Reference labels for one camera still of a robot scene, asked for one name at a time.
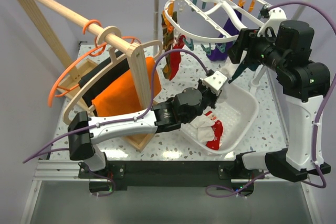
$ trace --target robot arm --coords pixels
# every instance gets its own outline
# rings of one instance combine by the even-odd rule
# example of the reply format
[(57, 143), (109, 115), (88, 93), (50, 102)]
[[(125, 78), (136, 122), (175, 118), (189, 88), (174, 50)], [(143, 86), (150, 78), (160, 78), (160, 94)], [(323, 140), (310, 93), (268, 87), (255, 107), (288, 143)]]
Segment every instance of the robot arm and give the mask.
[(197, 89), (186, 88), (175, 97), (154, 105), (142, 118), (138, 117), (145, 110), (105, 118), (88, 117), (85, 111), (79, 112), (69, 125), (68, 131), (86, 126), (90, 129), (69, 136), (70, 159), (83, 160), (93, 172), (105, 169), (106, 157), (97, 148), (97, 144), (114, 137), (177, 130), (182, 123), (190, 123), (203, 114), (208, 106), (215, 109), (221, 88), (227, 81), (219, 71), (210, 71), (209, 77), (198, 81)]
[[(316, 165), (323, 174), (330, 172), (321, 153), (321, 127), (317, 139), (312, 137), (316, 112), (330, 85), (328, 68), (309, 60), (313, 36), (309, 24), (283, 20), (278, 29), (274, 26), (242, 29), (229, 49), (230, 62), (235, 64), (236, 71), (264, 65), (277, 74), (289, 111), (289, 147), (278, 152), (239, 154), (237, 169), (266, 169), (292, 182), (317, 174)], [(230, 82), (237, 76), (232, 75)]]

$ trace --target gray floor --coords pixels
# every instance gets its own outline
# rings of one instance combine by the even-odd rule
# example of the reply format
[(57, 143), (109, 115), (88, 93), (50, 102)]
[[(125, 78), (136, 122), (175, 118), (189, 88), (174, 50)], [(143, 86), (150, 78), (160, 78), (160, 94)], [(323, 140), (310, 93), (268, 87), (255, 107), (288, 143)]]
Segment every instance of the gray floor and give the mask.
[(130, 187), (97, 200), (88, 182), (44, 182), (31, 223), (311, 223), (300, 184), (255, 185), (247, 200), (212, 198), (204, 188), (162, 187)]

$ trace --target wooden drying rack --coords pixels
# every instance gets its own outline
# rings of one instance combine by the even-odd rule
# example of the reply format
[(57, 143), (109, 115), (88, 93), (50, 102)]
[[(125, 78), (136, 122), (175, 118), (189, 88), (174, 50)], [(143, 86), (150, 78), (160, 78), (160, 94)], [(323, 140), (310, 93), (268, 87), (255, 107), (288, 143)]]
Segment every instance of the wooden drying rack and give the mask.
[[(57, 38), (55, 32), (49, 25), (48, 21), (42, 14), (41, 10), (38, 8), (35, 1), (38, 1), (48, 8), (54, 10), (66, 19), (74, 22), (80, 27), (83, 27), (89, 20), (79, 15), (78, 13), (72, 11), (71, 9), (59, 4), (55, 0), (17, 0), (21, 7), (25, 10), (29, 18), (35, 24), (36, 28), (39, 30), (41, 35), (44, 37), (47, 44), (53, 50), (55, 55), (61, 61), (63, 66), (67, 68), (71, 63), (72, 59), (66, 52), (62, 43)], [(151, 101), (151, 91), (150, 84), (147, 74), (145, 55), (143, 50), (143, 45), (138, 43), (128, 43), (121, 38), (121, 33), (107, 33), (107, 31), (112, 31), (109, 29), (111, 27), (102, 28), (96, 24), (91, 24), (88, 26), (87, 31), (98, 36), (99, 40), (102, 42), (104, 40), (110, 44), (113, 48), (122, 51), (127, 58), (130, 70), (132, 73), (135, 89), (139, 98), (140, 105), (143, 109), (147, 108)], [(154, 40), (147, 42), (148, 45), (156, 45), (162, 51), (162, 43), (159, 40)], [(79, 68), (73, 68), (69, 76), (61, 83), (61, 86), (72, 87), (78, 83), (83, 75), (91, 71), (96, 64), (91, 60), (86, 60)], [(79, 92), (79, 88), (74, 89), (69, 92), (67, 96), (72, 99)], [(89, 108), (86, 106), (85, 102), (80, 99), (77, 103), (86, 111)], [(152, 139), (154, 134), (137, 134), (133, 136), (126, 136), (124, 139), (129, 142), (137, 150), (141, 151), (147, 145), (147, 143)]]

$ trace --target black fabric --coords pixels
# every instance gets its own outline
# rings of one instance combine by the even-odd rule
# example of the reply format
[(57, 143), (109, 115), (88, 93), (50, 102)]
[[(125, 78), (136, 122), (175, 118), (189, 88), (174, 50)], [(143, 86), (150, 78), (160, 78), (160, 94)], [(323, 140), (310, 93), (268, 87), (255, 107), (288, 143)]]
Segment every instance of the black fabric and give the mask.
[[(116, 51), (115, 56), (119, 57), (122, 55), (121, 51)], [(83, 76), (78, 82), (80, 88), (82, 88), (89, 80), (91, 80), (98, 72), (100, 72), (104, 67), (111, 63), (111, 58), (107, 58), (92, 69), (89, 73)], [(130, 69), (127, 59), (122, 60), (117, 66), (108, 71), (102, 78), (100, 78), (84, 95), (83, 100), (86, 105), (90, 107), (92, 105), (92, 100), (96, 98), (105, 88), (107, 88), (114, 80), (119, 78), (123, 73)]]

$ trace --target purple sock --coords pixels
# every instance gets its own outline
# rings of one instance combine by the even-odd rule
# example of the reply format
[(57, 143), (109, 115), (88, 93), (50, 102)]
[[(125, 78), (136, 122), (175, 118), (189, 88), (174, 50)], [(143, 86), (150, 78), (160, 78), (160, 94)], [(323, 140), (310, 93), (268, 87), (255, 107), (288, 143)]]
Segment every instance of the purple sock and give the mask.
[[(241, 13), (235, 10), (236, 15), (238, 16), (239, 20), (241, 21)], [(235, 36), (239, 34), (239, 31), (234, 26), (234, 24), (231, 22), (231, 19), (228, 19), (225, 23), (223, 29), (227, 31), (231, 36)], [(217, 47), (211, 51), (211, 55), (207, 55), (208, 59), (211, 61), (220, 61), (220, 60), (226, 60), (227, 58), (227, 51), (228, 49), (233, 45), (232, 42), (226, 43), (225, 51), (221, 52)]]

